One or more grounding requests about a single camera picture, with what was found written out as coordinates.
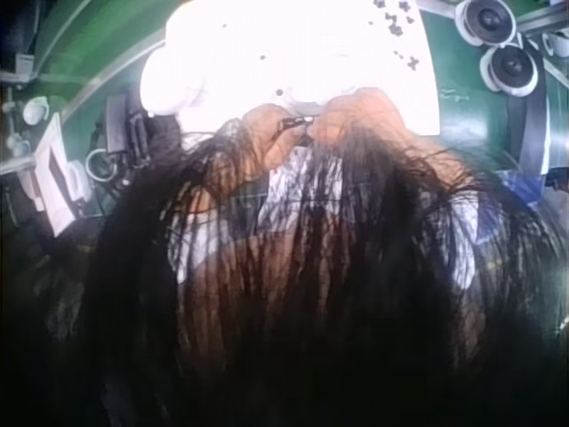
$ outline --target white sheet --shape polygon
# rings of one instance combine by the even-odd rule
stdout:
[[[67,185],[67,158],[63,146],[59,113],[53,115],[52,121],[48,124],[34,153],[36,158],[34,175],[41,193],[43,207],[52,225],[53,235],[57,237],[75,220],[75,215],[61,194],[60,187],[50,170],[52,155],[60,167]]]
[[[184,132],[215,132],[262,103],[317,114],[334,96],[374,86],[411,131],[439,134],[429,44],[419,9],[407,3],[408,11],[398,0],[384,7],[373,0],[194,0],[169,19],[165,48],[148,62],[143,105],[177,113]],[[391,33],[394,20],[403,35]]]

